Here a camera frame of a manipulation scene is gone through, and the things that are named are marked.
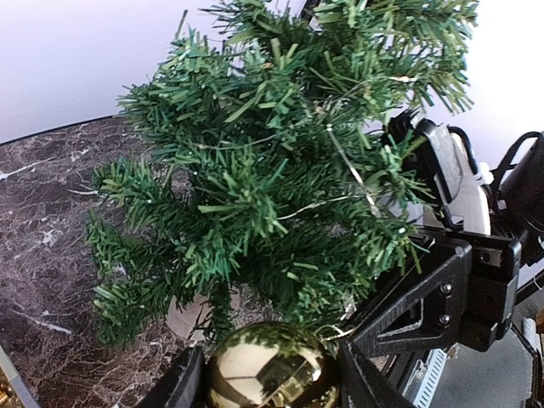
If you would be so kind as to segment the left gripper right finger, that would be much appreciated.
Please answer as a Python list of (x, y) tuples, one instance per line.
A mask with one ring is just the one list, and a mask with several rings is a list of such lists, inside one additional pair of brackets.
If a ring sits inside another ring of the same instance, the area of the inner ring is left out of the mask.
[(338, 362), (341, 372), (342, 407), (414, 407), (392, 387), (377, 367), (350, 343), (339, 343)]

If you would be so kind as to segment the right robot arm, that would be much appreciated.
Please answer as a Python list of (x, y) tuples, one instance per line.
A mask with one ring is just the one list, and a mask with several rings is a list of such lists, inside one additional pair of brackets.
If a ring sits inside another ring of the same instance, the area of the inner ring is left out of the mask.
[(404, 274), (381, 276), (377, 290), (351, 322), (351, 343), (368, 357), (461, 343), (484, 352), (504, 337), (517, 303), (519, 270), (543, 258), (543, 136), (513, 165), (514, 144), (495, 174), (506, 206), (491, 219), (491, 235), (420, 229), (419, 263)]

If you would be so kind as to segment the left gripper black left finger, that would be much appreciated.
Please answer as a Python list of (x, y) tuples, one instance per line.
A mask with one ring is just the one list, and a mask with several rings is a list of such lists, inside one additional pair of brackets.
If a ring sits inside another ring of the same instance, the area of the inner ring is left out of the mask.
[(136, 405), (148, 408), (205, 407), (206, 363), (199, 346), (185, 349)]

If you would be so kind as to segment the small green christmas tree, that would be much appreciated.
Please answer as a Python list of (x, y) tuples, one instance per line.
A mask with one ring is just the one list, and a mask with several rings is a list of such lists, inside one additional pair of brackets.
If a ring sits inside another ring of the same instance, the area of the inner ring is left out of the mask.
[(122, 227), (92, 215), (99, 339), (133, 341), (172, 297), (208, 296), (205, 334), (232, 332), (244, 286), (298, 326), (338, 322), (379, 275), (417, 264), (406, 209), (426, 187), (384, 144), (400, 107), (467, 109), (475, 1), (216, 1), (222, 43), (196, 30), (122, 97), (150, 145), (96, 169)]

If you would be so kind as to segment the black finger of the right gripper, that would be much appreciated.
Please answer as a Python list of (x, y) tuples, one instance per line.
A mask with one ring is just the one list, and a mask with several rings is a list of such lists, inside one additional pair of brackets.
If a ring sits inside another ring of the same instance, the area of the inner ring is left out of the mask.
[(348, 342), (364, 355), (440, 349), (454, 343), (467, 307), (472, 248), (436, 244), (404, 274), (380, 276), (349, 320)]

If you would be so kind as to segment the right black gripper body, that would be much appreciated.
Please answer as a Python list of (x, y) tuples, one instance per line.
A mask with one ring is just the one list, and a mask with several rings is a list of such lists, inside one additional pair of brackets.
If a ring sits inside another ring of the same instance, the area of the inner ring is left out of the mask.
[(514, 239), (422, 229), (422, 326), (407, 340), (410, 352), (460, 343), (479, 352), (507, 332), (518, 284), (521, 245)]

